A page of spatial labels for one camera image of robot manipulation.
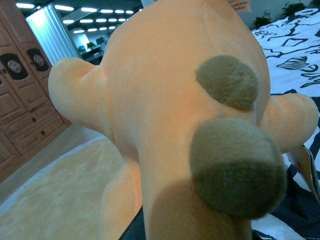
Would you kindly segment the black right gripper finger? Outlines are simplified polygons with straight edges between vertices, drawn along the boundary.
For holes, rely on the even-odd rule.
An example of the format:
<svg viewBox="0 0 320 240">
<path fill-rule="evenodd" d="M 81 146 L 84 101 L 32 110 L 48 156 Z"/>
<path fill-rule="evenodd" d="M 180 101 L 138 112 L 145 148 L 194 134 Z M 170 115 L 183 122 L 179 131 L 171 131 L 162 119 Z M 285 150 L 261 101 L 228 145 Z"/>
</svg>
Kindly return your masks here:
<svg viewBox="0 0 320 240">
<path fill-rule="evenodd" d="M 143 207 L 139 209 L 136 216 L 120 236 L 120 240 L 146 240 Z"/>
</svg>

